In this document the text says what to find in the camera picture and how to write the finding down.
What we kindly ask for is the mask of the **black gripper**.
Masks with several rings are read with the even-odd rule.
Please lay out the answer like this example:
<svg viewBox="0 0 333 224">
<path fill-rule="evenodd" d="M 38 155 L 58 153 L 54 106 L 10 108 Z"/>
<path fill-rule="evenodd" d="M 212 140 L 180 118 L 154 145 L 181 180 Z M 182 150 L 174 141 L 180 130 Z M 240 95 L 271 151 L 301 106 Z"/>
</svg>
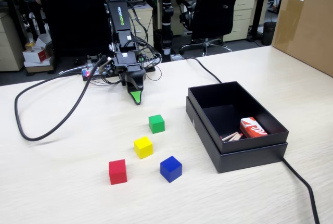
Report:
<svg viewBox="0 0 333 224">
<path fill-rule="evenodd" d="M 116 53 L 113 62 L 114 73 L 125 73 L 127 92 L 134 103 L 140 105 L 146 71 L 142 69 L 141 64 L 137 61 L 135 52 Z"/>
</svg>

